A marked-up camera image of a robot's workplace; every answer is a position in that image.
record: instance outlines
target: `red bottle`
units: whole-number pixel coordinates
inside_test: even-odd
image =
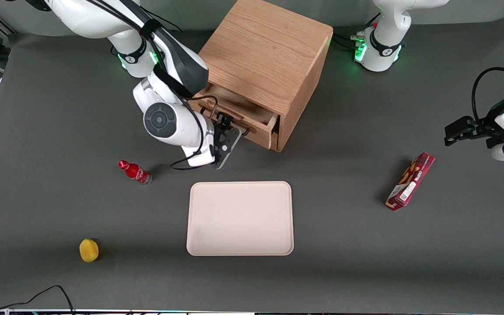
[[[140,182],[143,185],[148,185],[153,180],[153,177],[149,174],[149,172],[140,168],[137,164],[130,164],[127,161],[122,160],[118,162],[118,167],[124,170],[129,178]]]

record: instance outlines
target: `bottle label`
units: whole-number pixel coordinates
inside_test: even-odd
[[[134,178],[136,181],[144,184],[147,182],[147,180],[149,179],[149,173],[144,171],[142,168],[139,168],[137,170],[137,174],[136,174],[136,177]]]

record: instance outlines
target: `white wall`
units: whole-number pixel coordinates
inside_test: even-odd
[[[142,6],[182,29],[218,26],[235,0],[142,0]],[[378,9],[370,0],[268,0],[332,26],[364,24]],[[487,22],[504,18],[504,0],[450,0],[446,6],[411,12],[415,24]],[[19,32],[61,36],[71,32],[52,14],[24,0],[0,0],[0,16]]]

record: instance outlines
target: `green led light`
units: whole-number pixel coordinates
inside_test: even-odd
[[[122,63],[122,68],[126,69],[126,65],[124,64],[124,60],[120,57],[120,54],[118,54],[118,59],[120,59],[120,62]]]
[[[400,56],[400,50],[402,50],[402,45],[398,47],[398,52],[396,52],[396,56],[394,57],[394,61],[398,60],[398,56]]]
[[[149,52],[150,58],[153,60],[155,64],[158,62],[157,54],[154,52]]]
[[[355,59],[360,62],[363,60],[364,52],[367,51],[367,44],[362,44],[355,52]]]

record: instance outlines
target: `barcode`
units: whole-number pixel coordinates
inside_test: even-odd
[[[404,192],[400,195],[400,199],[402,201],[408,200],[408,197],[412,194],[413,189],[416,187],[415,182],[411,182],[408,187],[404,190]]]

